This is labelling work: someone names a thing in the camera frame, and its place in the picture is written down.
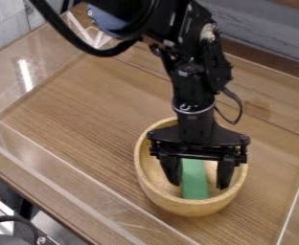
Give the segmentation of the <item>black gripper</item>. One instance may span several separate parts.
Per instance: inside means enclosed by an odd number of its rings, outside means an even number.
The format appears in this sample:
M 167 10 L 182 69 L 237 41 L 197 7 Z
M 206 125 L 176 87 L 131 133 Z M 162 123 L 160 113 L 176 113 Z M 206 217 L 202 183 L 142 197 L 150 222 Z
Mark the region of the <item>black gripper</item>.
M 176 121 L 162 124 L 146 133 L 150 154 L 160 160 L 164 176 L 174 186 L 182 182 L 182 158 L 218 162 L 217 188 L 227 189 L 234 167 L 247 163 L 251 139 L 223 127 L 214 111 L 179 114 Z

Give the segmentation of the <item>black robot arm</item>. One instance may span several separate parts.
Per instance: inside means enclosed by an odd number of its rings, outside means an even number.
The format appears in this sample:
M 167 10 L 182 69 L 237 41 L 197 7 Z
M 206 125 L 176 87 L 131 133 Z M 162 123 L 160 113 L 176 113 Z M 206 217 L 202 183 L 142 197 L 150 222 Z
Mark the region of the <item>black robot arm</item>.
M 118 56 L 139 41 L 148 45 L 171 79 L 176 114 L 174 125 L 148 131 L 150 154 L 175 186 L 182 184 L 185 159 L 215 161 L 217 188 L 227 189 L 234 169 L 247 162 L 251 140 L 215 120 L 221 113 L 215 97 L 235 94 L 226 88 L 233 75 L 221 31 L 203 4 L 197 0 L 84 0 L 100 30 L 120 40 L 102 50 L 83 41 L 45 0 L 29 1 L 56 32 L 92 56 Z

